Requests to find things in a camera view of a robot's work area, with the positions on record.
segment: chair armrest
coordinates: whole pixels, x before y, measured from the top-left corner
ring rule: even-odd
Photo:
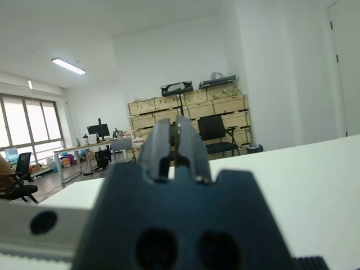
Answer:
[[[234,131],[236,128],[237,128],[237,126],[228,127],[227,129],[225,129],[225,131]]]
[[[8,175],[3,175],[2,177],[14,177],[14,176],[20,176],[23,173],[12,173],[12,174],[8,174]]]

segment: ceiling light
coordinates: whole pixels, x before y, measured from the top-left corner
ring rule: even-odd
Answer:
[[[75,72],[79,75],[83,75],[85,74],[85,71],[76,67],[76,66],[73,66],[72,64],[69,64],[67,62],[65,62],[64,60],[60,59],[60,58],[54,58],[51,60],[53,63],[55,63],[56,65],[59,65],[59,66],[62,66],[63,68],[66,68],[66,69],[69,69],[71,70],[72,72]]]

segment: stacked wooden box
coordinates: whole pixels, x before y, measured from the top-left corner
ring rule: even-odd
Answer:
[[[249,102],[246,95],[240,94],[234,83],[195,90],[182,96],[184,116],[191,119],[194,128],[199,131],[197,121],[211,115],[221,115],[225,128],[236,127],[234,138],[240,154],[246,154],[246,147],[251,144]],[[147,138],[151,128],[162,118],[169,118],[174,123],[181,115],[180,101],[177,96],[152,98],[139,103],[130,103],[130,126],[136,129],[136,137]],[[205,141],[205,144],[220,141],[232,142],[226,135],[222,139]],[[231,156],[231,152],[209,155],[209,159]]]

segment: desk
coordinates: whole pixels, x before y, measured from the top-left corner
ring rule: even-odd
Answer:
[[[87,159],[88,159],[88,162],[90,164],[90,167],[91,167],[91,161],[90,161],[90,158],[89,158],[89,149],[93,148],[93,147],[101,147],[101,146],[107,146],[107,145],[111,145],[115,140],[111,140],[111,141],[103,141],[103,142],[99,142],[99,143],[94,143],[92,145],[84,145],[84,146],[78,146],[78,147],[72,147],[72,148],[66,148],[66,149],[62,149],[62,150],[59,150],[59,151],[55,151],[54,152],[54,160],[56,162],[56,166],[57,166],[57,170],[58,170],[58,174],[59,174],[59,177],[60,177],[60,181],[62,184],[64,184],[65,182],[67,181],[70,181],[71,179],[81,175],[83,173],[82,171],[82,167],[81,167],[81,162],[80,162],[80,158],[79,158],[79,150],[86,150],[86,156],[87,156]],[[140,145],[142,145],[142,143],[133,143],[133,148],[135,147],[139,147]],[[76,160],[77,160],[77,166],[78,166],[78,171],[65,178],[64,179],[64,176],[62,175],[62,169],[61,169],[61,163],[60,163],[60,159],[59,159],[59,154],[62,154],[62,153],[66,153],[66,152],[75,152],[75,156],[76,156]],[[126,153],[126,150],[123,151],[123,154],[124,154],[124,158],[127,158],[127,153]]]
[[[253,172],[292,255],[322,255],[330,269],[344,270],[360,267],[359,160],[353,136],[214,160],[210,169]],[[41,205],[91,209],[102,182],[74,183]]]

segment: black office chair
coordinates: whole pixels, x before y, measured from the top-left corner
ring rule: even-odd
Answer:
[[[221,152],[224,153],[227,151],[232,151],[232,156],[234,156],[234,150],[236,150],[238,155],[240,156],[239,147],[237,146],[233,136],[233,131],[235,130],[235,127],[225,129],[221,116],[216,115],[202,118],[199,119],[197,123],[199,125],[200,136],[203,141],[224,138],[226,133],[229,134],[232,138],[232,143],[218,142],[211,145],[206,145],[208,154],[217,154]]]
[[[21,198],[23,201],[28,201],[25,196],[29,197],[34,203],[38,201],[32,195],[38,191],[38,187],[34,185],[24,185],[23,181],[34,182],[29,173],[30,158],[32,153],[22,153],[19,155],[16,164],[16,172],[9,175],[2,175],[2,177],[11,177],[14,180],[13,185],[7,189],[5,195],[0,195],[0,199],[16,200]]]
[[[28,175],[31,156],[32,156],[31,152],[20,154],[19,158],[17,160],[16,170],[15,170],[15,173],[18,173],[17,176],[19,178],[27,176],[27,177],[23,178],[23,180],[27,180],[28,182],[34,182],[31,175]]]

